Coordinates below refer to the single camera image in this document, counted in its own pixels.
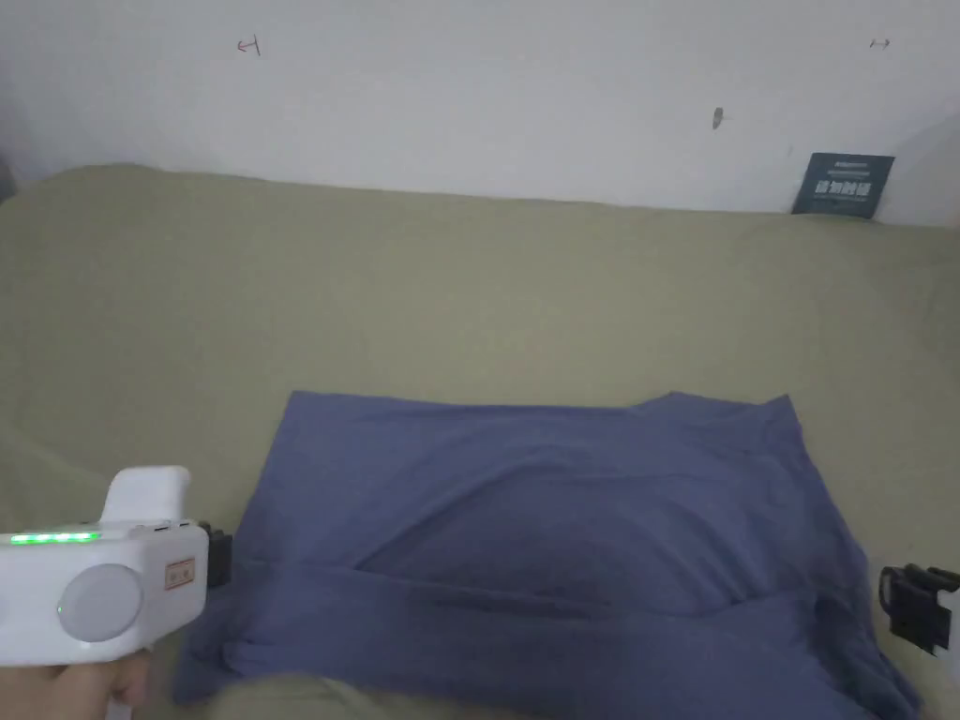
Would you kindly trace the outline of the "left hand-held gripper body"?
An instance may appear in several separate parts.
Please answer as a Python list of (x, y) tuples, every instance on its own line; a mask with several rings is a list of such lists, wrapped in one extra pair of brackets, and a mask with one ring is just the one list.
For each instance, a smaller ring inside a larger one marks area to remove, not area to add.
[(230, 581), (230, 536), (188, 518), (181, 466), (127, 468), (99, 519), (1, 538), (1, 663), (116, 661), (196, 621)]

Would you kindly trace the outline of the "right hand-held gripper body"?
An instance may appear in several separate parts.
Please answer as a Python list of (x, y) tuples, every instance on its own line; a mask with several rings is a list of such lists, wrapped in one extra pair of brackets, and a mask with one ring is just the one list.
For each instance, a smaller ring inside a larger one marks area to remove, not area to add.
[(957, 573), (914, 563), (885, 566), (879, 575), (878, 601), (895, 637), (937, 657), (958, 649)]

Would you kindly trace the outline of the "person's left hand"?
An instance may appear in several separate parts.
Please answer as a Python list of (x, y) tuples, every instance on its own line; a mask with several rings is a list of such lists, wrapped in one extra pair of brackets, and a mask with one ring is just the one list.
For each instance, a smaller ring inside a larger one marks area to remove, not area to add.
[(54, 667), (3, 667), (3, 719), (103, 719), (112, 702), (143, 704), (152, 654)]

